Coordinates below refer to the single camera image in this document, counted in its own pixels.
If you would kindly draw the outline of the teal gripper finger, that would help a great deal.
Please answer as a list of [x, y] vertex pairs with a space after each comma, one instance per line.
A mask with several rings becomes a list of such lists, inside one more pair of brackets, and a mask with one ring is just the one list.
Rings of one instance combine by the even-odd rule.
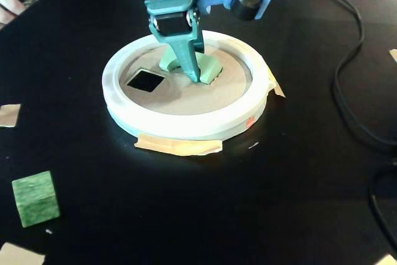
[[198, 9], [189, 9], [187, 11], [187, 22], [192, 29], [192, 43], [194, 50], [199, 53], [205, 52], [205, 45], [203, 41], [203, 33], [200, 25], [200, 13]]
[[195, 83], [200, 81], [200, 69], [195, 56], [194, 40], [197, 38], [197, 30], [189, 33], [162, 35], [157, 30], [154, 36], [160, 43], [168, 44], [174, 51], [183, 72]]

